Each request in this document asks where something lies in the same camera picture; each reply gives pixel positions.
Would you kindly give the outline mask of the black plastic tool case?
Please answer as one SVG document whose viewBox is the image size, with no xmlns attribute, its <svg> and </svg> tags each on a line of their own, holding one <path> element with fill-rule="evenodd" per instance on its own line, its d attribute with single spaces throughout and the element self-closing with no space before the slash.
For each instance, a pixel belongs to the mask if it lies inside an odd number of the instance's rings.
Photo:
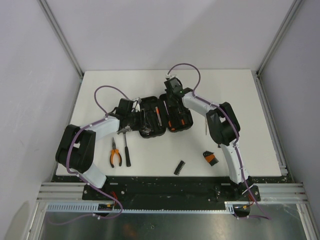
<svg viewBox="0 0 320 240">
<path fill-rule="evenodd" d="M 162 121 L 162 126 L 159 125 L 155 107 L 158 107 Z M 170 106 L 167 101 L 167 94 L 161 94 L 159 97 L 149 96 L 141 99 L 140 110 L 145 109 L 149 119 L 151 120 L 154 130 L 137 130 L 144 139 L 160 137 L 167 130 L 171 133 L 177 133 L 188 130 L 193 126 L 193 118 L 191 111 L 186 107 L 177 108 Z M 171 131 L 168 121 L 171 120 L 175 131 Z"/>
</svg>

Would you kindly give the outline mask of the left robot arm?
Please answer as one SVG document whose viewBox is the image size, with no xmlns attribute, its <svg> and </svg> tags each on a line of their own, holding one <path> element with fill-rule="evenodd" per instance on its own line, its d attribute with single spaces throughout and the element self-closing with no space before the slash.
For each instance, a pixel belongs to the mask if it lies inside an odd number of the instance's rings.
<svg viewBox="0 0 320 240">
<path fill-rule="evenodd" d="M 112 134 L 139 132 L 148 139 L 153 132 L 147 112 L 157 97 L 129 100 L 121 98 L 118 106 L 93 123 L 85 126 L 69 124 L 63 133 L 55 160 L 65 166 L 68 173 L 76 174 L 85 183 L 94 186 L 93 194 L 100 200 L 110 196 L 111 188 L 105 184 L 107 177 L 94 164 L 96 142 Z"/>
</svg>

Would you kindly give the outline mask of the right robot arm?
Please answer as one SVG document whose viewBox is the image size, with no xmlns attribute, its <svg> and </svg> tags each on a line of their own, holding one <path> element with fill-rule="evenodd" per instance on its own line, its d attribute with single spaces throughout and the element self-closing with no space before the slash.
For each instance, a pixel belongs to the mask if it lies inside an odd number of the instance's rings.
<svg viewBox="0 0 320 240">
<path fill-rule="evenodd" d="M 249 194 L 245 185 L 246 175 L 243 173 L 243 162 L 239 151 L 239 122 L 228 102 L 215 104 L 198 95 L 191 88 L 183 88 L 177 77 L 166 77 L 164 82 L 168 99 L 188 110 L 193 110 L 207 120 L 212 140 L 220 146 L 227 162 L 232 187 L 231 196 L 242 201 Z"/>
</svg>

